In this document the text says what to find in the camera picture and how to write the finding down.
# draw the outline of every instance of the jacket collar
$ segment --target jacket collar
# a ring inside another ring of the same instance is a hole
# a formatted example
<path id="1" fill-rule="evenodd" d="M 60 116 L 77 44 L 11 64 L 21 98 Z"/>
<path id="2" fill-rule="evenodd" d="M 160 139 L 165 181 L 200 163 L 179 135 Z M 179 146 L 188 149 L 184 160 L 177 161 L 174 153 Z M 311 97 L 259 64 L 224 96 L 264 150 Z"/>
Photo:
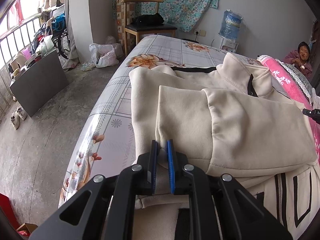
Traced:
<path id="1" fill-rule="evenodd" d="M 267 67 L 244 64 L 231 53 L 227 53 L 223 64 L 217 65 L 218 73 L 230 84 L 248 93 L 248 82 L 253 75 L 252 85 L 258 97 L 264 96 L 272 90 L 271 73 Z"/>

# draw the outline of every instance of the jacket zipper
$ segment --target jacket zipper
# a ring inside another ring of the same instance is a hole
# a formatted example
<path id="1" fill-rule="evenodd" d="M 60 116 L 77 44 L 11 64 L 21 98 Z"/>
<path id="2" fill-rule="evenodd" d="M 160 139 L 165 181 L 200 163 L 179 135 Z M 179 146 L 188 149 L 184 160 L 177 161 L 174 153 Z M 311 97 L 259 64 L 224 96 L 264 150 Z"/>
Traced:
<path id="1" fill-rule="evenodd" d="M 282 181 L 281 181 L 281 174 L 277 174 L 278 177 L 278 188 L 279 188 L 279 221 L 281 225 L 283 225 L 282 221 Z"/>

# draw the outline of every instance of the black hair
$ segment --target black hair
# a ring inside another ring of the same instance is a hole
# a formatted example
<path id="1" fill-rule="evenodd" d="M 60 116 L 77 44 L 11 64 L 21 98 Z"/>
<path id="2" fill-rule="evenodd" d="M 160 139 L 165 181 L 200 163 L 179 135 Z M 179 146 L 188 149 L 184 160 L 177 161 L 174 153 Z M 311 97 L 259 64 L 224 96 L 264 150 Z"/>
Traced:
<path id="1" fill-rule="evenodd" d="M 299 46 L 298 46 L 298 53 L 300 53 L 300 48 L 301 48 L 302 46 L 306 46 L 306 47 L 307 47 L 307 50 L 308 50 L 308 52 L 309 52 L 309 57 L 308 57 L 307 61 L 309 61 L 309 58 L 310 58 L 310 48 L 309 48 L 309 45 L 306 44 L 304 41 L 301 42 L 301 43 L 299 44 Z"/>

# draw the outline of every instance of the chair leg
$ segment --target chair leg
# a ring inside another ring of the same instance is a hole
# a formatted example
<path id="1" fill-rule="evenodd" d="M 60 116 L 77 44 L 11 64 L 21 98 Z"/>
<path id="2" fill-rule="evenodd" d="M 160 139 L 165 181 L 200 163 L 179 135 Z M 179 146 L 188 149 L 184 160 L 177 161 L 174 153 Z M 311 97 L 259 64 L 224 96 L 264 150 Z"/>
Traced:
<path id="1" fill-rule="evenodd" d="M 124 51 L 125 51 L 125 56 L 128 56 L 128 36 L 127 32 L 124 31 Z"/>
<path id="2" fill-rule="evenodd" d="M 138 45 L 139 41 L 140 41 L 140 34 L 137 33 L 136 34 L 136 45 Z"/>

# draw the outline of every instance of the black bag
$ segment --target black bag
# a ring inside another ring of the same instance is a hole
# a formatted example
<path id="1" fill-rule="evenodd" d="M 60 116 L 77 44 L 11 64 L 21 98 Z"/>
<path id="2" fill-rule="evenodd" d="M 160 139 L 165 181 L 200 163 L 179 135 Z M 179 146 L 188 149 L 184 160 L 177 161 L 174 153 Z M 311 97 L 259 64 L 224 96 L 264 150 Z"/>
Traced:
<path id="1" fill-rule="evenodd" d="M 158 13 L 156 14 L 143 14 L 134 19 L 132 19 L 132 23 L 137 26 L 152 26 L 152 25 L 160 25 L 164 23 L 164 19 Z"/>

